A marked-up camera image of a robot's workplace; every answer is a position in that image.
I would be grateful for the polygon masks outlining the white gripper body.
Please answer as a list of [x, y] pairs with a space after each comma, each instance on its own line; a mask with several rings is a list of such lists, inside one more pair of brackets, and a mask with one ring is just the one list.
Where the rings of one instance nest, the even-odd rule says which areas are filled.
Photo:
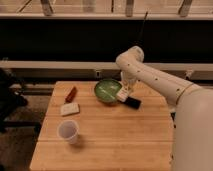
[[132, 92], [137, 79], [127, 72], [121, 72], [121, 81], [124, 89]]

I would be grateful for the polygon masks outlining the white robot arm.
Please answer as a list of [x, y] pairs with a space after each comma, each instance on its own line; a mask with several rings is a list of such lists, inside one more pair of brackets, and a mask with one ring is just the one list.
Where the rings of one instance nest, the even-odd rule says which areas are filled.
[[213, 171], [213, 90], [143, 63], [144, 52], [133, 46], [116, 58], [122, 81], [140, 80], [176, 107], [171, 171]]

